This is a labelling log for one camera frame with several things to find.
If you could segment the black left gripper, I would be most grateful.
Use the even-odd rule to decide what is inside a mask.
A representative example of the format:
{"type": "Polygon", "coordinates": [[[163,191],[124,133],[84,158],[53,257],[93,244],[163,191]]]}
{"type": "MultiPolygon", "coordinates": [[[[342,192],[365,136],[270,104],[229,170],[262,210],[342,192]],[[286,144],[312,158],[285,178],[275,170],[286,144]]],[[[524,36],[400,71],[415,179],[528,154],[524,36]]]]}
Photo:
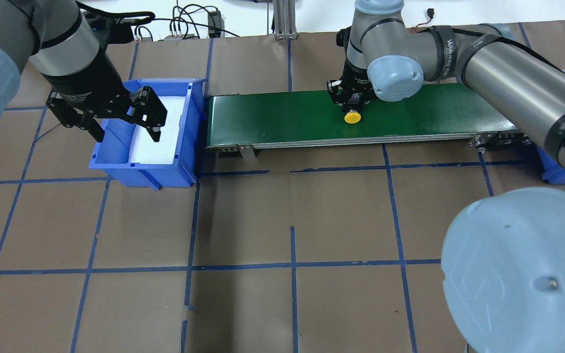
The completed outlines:
{"type": "Polygon", "coordinates": [[[101,143],[105,132],[96,119],[121,119],[143,127],[155,143],[160,141],[167,109],[159,96],[150,86],[128,91],[104,51],[76,73],[46,79],[52,86],[46,105],[64,127],[84,130],[101,143]]]}

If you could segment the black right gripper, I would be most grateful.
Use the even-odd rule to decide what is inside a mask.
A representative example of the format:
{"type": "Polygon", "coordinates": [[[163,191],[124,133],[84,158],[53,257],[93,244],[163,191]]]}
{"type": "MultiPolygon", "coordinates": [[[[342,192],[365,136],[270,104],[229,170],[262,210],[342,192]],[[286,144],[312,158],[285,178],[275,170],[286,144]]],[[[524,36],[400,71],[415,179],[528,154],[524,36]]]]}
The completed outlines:
{"type": "Polygon", "coordinates": [[[362,109],[366,103],[378,99],[367,70],[345,59],[341,78],[327,81],[327,92],[332,103],[343,109],[362,109]]]}

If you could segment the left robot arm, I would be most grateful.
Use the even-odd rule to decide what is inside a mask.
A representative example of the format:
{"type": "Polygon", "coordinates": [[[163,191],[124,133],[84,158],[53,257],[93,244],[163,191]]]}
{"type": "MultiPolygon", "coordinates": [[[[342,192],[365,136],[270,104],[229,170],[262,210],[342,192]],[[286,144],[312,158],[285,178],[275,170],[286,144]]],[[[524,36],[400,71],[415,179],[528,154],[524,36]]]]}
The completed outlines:
{"type": "Polygon", "coordinates": [[[51,85],[46,106],[64,127],[102,142],[99,119],[121,119],[159,142],[167,109],[151,87],[126,89],[106,54],[115,31],[154,19],[151,11],[108,13],[78,0],[0,0],[0,116],[30,63],[51,85]]]}

